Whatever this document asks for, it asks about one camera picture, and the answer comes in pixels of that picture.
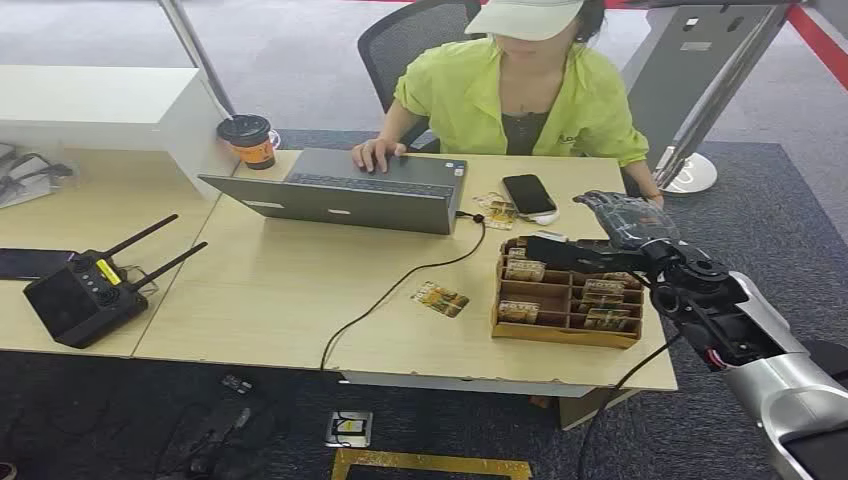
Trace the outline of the person's right hand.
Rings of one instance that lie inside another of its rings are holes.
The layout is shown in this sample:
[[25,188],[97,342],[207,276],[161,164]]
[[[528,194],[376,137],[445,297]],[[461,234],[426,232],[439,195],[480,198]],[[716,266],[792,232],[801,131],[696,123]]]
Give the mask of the person's right hand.
[[394,140],[378,137],[358,144],[351,150],[353,165],[367,173],[387,173],[391,157],[403,156],[407,146]]

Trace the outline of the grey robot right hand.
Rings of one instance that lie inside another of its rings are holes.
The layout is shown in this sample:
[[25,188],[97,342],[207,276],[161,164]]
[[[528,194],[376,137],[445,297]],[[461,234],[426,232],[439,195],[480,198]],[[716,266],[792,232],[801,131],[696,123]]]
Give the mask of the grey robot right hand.
[[616,248],[639,250],[650,241],[681,239],[673,220],[652,201],[599,190],[587,191],[573,201],[593,212]]

